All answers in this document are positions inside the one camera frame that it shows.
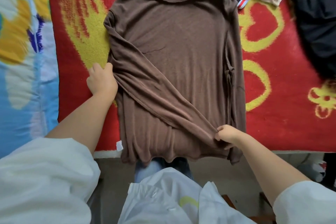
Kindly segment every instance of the wooden stool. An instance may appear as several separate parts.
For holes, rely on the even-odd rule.
[[[264,200],[269,206],[271,206],[271,204],[269,203],[269,201],[267,200],[267,198],[266,198],[266,196],[263,192],[259,193],[259,197],[260,197],[260,199]],[[235,205],[232,203],[232,201],[228,197],[228,195],[222,195],[222,198],[225,200],[225,202],[230,207],[237,210]],[[277,224],[276,221],[275,221],[275,214],[274,213],[271,214],[271,215],[259,215],[259,216],[252,216],[252,217],[248,217],[248,218],[253,220],[255,223],[258,223],[258,224],[260,224],[262,221],[271,221],[272,224]]]

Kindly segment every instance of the floor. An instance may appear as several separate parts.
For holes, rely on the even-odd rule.
[[[307,157],[323,158],[322,153],[279,156],[295,167]],[[123,164],[120,159],[99,159],[98,164],[103,179],[88,202],[93,211],[91,224],[115,224],[126,199],[129,183],[134,179],[134,166]],[[271,213],[271,208],[259,201],[261,188],[245,158],[231,166],[227,160],[209,157],[190,162],[190,167],[197,183],[203,186],[207,181],[215,182],[220,194],[227,194],[236,208],[246,216]]]

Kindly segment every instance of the blue jeans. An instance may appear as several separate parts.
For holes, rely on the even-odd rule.
[[[190,179],[194,180],[186,158],[177,157],[173,160],[173,162],[167,163],[163,158],[157,157],[153,158],[147,167],[141,161],[136,163],[134,182],[139,183],[146,177],[149,177],[167,167],[172,167]]]

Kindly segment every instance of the white sleeve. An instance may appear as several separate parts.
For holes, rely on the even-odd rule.
[[[316,182],[299,182],[277,197],[273,210],[278,224],[335,224],[336,193]]]
[[[0,223],[89,224],[99,175],[86,146],[35,139],[0,159]]]

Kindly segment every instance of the brown long-sleeve shirt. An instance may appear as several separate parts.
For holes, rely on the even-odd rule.
[[[246,126],[236,0],[116,0],[104,25],[122,161],[239,161],[238,149],[214,140],[220,125]]]

